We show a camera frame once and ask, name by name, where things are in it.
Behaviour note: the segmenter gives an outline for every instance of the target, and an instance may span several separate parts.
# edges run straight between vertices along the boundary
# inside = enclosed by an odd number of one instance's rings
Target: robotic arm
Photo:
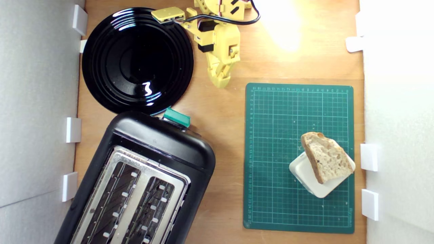
[[[176,23],[194,35],[200,51],[205,53],[208,76],[218,88],[224,88],[230,80],[230,72],[240,61],[240,31],[237,25],[256,23],[260,14],[252,0],[194,0],[203,14],[193,8],[187,13],[177,7],[152,11],[160,23]],[[244,10],[253,8],[258,16],[242,21]]]

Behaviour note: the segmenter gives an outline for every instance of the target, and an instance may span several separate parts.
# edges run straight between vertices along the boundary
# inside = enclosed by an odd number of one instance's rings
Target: black toaster
[[[183,243],[214,167],[213,150],[186,124],[123,112],[108,126],[55,244]]]

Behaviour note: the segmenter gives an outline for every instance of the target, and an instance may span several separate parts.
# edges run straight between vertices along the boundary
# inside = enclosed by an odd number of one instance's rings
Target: black plate
[[[185,30],[159,24],[152,10],[114,13],[87,40],[84,80],[95,99],[115,113],[159,113],[176,103],[190,83],[193,50]]]

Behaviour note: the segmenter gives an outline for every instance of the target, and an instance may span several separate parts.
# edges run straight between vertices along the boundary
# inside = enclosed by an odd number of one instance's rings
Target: cutting mat
[[[288,169],[309,131],[336,140],[354,159],[353,108],[350,86],[247,85],[245,228],[354,233],[354,174],[320,199]]]

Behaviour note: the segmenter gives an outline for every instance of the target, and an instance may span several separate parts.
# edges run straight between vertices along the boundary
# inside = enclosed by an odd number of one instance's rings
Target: white dish
[[[355,170],[354,161],[347,155],[348,160],[351,164],[353,170]],[[312,166],[309,159],[307,158],[306,152],[300,154],[294,161],[289,164],[289,170],[297,178],[297,180],[306,188],[306,190],[314,194],[318,198],[325,198],[330,192],[332,192],[339,184],[342,183],[345,177],[336,178],[333,180],[328,180],[324,184],[318,183],[313,172]]]

